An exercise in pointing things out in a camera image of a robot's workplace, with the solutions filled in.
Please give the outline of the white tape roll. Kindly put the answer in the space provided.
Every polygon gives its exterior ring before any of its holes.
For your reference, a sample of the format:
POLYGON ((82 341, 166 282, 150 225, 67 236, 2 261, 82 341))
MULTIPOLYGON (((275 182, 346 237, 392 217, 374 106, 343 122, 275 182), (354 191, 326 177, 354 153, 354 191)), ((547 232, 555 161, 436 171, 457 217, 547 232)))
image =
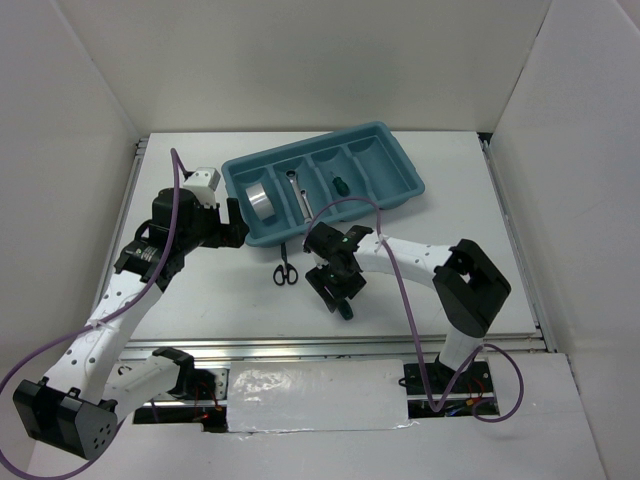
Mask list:
POLYGON ((245 192, 250 206, 259 220, 264 221, 275 215, 273 203, 261 182, 249 186, 245 192))

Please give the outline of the long green handled screwdriver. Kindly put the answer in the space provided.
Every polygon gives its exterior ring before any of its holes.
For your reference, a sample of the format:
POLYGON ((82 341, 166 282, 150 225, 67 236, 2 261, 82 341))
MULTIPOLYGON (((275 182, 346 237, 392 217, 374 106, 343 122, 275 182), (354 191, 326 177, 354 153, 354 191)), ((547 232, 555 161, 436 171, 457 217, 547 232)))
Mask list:
POLYGON ((341 317, 345 320, 345 321, 350 321, 353 319, 354 317, 354 313, 353 310, 350 306, 350 304, 346 301, 342 302, 338 307, 337 307, 341 317))

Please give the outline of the black handled scissors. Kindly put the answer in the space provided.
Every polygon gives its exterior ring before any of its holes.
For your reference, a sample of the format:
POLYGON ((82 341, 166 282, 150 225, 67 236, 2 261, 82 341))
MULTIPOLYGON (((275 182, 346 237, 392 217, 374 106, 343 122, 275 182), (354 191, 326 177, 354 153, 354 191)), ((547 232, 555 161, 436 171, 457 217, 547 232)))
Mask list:
POLYGON ((295 285, 298 281, 298 272, 289 262, 285 243, 280 245, 281 263, 274 269, 272 279, 277 286, 295 285))

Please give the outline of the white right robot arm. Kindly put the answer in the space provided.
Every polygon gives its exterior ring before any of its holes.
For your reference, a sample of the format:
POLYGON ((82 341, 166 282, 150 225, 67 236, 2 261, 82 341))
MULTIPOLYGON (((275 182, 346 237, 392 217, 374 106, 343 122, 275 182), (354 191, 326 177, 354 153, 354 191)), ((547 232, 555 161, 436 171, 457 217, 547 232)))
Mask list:
POLYGON ((445 344, 436 357, 435 378, 446 393, 460 390, 470 379, 470 356, 511 293, 506 277, 479 245, 462 239, 453 246, 427 245, 385 236, 356 225, 343 233, 324 222, 311 227, 303 250, 316 258, 305 275, 330 312, 353 318, 352 300, 366 285, 366 273, 384 273, 404 283, 432 289, 450 323, 445 344))

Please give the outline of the large silver ratchet wrench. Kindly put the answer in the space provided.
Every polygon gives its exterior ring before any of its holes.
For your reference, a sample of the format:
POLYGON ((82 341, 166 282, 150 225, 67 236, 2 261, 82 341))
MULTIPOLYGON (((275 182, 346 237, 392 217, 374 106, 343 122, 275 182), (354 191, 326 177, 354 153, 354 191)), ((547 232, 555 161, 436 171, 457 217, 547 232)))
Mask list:
POLYGON ((305 223, 309 223, 309 221, 305 221, 307 219, 306 218, 307 214, 306 214, 305 206, 304 206, 303 199, 302 199, 302 196, 301 196, 301 193, 300 193, 301 188, 300 188, 300 185, 299 185, 299 182, 298 182, 297 173, 296 173, 295 170, 291 169, 291 170, 287 170, 285 172, 285 175, 286 175, 287 179, 289 180, 289 183, 290 183, 290 185, 291 185, 291 187, 292 187, 292 189, 294 191, 294 194, 296 196, 296 200, 298 201, 301 213, 303 215, 303 220, 304 220, 305 223))

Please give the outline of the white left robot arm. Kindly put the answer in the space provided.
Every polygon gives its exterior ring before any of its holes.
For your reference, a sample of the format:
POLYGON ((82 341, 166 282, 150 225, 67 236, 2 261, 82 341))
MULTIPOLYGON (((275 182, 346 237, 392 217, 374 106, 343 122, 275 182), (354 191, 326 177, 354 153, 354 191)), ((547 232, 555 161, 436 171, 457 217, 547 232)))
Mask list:
POLYGON ((43 377, 22 381, 13 402, 27 434, 85 460, 97 459, 117 425, 145 402, 169 394, 195 395, 207 373, 184 351, 160 347, 122 375, 112 370, 147 312, 198 247, 239 248, 249 228, 239 202, 208 205, 187 188, 167 188, 152 202, 152 216, 135 232, 114 265, 109 285, 67 352, 43 377))

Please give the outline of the stubby green handled screwdriver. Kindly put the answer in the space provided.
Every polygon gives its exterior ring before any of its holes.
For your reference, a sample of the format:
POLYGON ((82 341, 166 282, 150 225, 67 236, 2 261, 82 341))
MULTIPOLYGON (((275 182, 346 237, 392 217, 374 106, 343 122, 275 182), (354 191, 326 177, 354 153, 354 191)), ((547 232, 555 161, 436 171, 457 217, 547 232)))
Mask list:
POLYGON ((333 172, 330 173, 331 176, 331 184, 334 186, 337 194, 341 197, 348 197, 350 195, 350 189, 348 185, 342 180, 341 177, 335 175, 333 172))

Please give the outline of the small silver ratchet wrench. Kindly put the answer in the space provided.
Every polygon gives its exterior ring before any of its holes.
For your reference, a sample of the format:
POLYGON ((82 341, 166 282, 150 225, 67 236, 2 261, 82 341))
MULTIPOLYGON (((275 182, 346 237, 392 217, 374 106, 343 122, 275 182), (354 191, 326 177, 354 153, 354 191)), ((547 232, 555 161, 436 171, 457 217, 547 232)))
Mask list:
POLYGON ((302 199, 303 199, 303 203, 305 206, 305 210, 306 210, 306 214, 307 214, 307 219, 305 221, 311 221, 314 218, 314 212, 312 210, 310 201, 309 201, 309 197, 308 197, 308 192, 306 189, 301 189, 300 191, 302 199))

